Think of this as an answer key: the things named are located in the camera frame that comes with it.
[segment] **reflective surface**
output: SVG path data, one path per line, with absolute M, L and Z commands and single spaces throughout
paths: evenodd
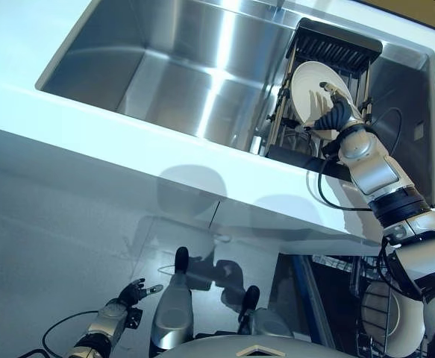
M 252 140 L 257 135 L 265 142 L 268 136 L 266 117 L 275 106 L 293 29 L 309 14 L 298 5 L 279 8 L 253 0 L 97 2 L 42 90 L 258 152 Z M 375 128 L 391 148 L 401 121 L 394 157 L 435 205 L 434 53 L 356 23 L 311 14 L 318 16 L 384 44 L 369 82 Z M 387 112 L 392 107 L 398 110 Z
M 298 17 L 253 1 L 221 5 L 101 1 L 43 89 L 249 150 Z

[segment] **countertop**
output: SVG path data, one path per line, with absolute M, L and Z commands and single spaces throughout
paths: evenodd
M 0 0 L 0 130 L 339 233 L 380 239 L 381 229 L 371 213 L 343 213 L 319 200 L 315 173 L 37 90 L 35 83 L 90 2 L 95 3 Z M 435 51 L 435 30 L 360 3 L 293 2 L 364 22 Z M 192 172 L 168 170 L 182 165 L 206 167 L 225 186 Z M 353 186 L 333 178 L 324 180 L 323 189 L 341 205 L 363 204 Z

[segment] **dish rack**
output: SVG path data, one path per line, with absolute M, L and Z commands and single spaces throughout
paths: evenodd
M 322 164 L 322 148 L 327 143 L 296 120 L 290 104 L 290 82 L 296 68 L 306 61 L 319 61 L 331 67 L 347 84 L 363 118 L 371 121 L 369 95 L 370 67 L 383 51 L 380 41 L 323 22 L 302 18 L 286 54 L 287 67 L 278 92 L 265 155 L 317 172 Z M 329 163 L 324 173 L 350 181 L 346 169 Z
M 383 313 L 385 316 L 384 321 L 386 324 L 384 327 L 375 325 L 374 322 L 365 322 L 367 324 L 372 324 L 377 328 L 384 331 L 384 341 L 377 342 L 370 335 L 368 335 L 363 327 L 363 318 L 361 316 L 361 307 L 363 306 L 363 293 L 373 295 L 370 292 L 364 292 L 366 286 L 374 281 L 381 281 L 381 278 L 376 269 L 376 257 L 352 257 L 352 261 L 341 260 L 336 257 L 328 257 L 322 255 L 313 255 L 312 261 L 325 265 L 334 269 L 348 272 L 351 275 L 350 278 L 350 292 L 353 296 L 360 299 L 359 315 L 356 322 L 355 331 L 355 344 L 357 349 L 357 355 L 361 358 L 384 358 L 388 357 L 387 352 L 387 337 L 389 335 L 389 311 L 391 301 L 389 298 L 392 294 L 391 287 L 388 287 L 387 295 L 378 295 L 379 298 L 386 299 L 387 305 L 385 310 L 379 310 L 371 306 L 365 306 L 369 310 L 375 310 L 378 314 Z M 381 271 L 388 280 L 391 277 L 387 274 L 387 268 L 384 262 L 381 262 Z M 419 349 L 412 353 L 410 358 L 426 358 L 427 357 L 427 341 L 426 338 L 423 339 Z

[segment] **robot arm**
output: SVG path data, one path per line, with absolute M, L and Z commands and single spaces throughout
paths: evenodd
M 314 127 L 339 131 L 338 157 L 381 223 L 384 240 L 398 247 L 388 257 L 389 267 L 402 290 L 421 297 L 429 354 L 435 357 L 435 211 L 363 123 L 353 104 L 331 84 L 321 86 L 339 106 L 319 119 L 326 122 L 316 121 Z
M 133 305 L 147 295 L 157 293 L 163 285 L 144 289 L 144 279 L 140 278 L 127 285 L 118 298 L 109 301 L 98 311 L 94 322 L 78 340 L 66 358 L 108 358 L 125 328 L 136 329 L 140 323 L 142 310 Z

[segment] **white dish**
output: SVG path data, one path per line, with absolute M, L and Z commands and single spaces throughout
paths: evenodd
M 388 285 L 372 282 L 362 300 L 361 317 L 363 328 L 380 345 L 384 344 Z M 394 358 L 407 357 L 418 349 L 425 334 L 423 303 L 391 292 L 388 320 L 387 355 Z
M 290 98 L 295 114 L 303 125 L 313 122 L 333 108 L 330 93 L 320 87 L 328 82 L 340 88 L 351 101 L 351 94 L 342 78 L 330 67 L 316 61 L 303 62 L 293 72 Z M 324 139 L 334 139 L 336 131 L 314 131 Z

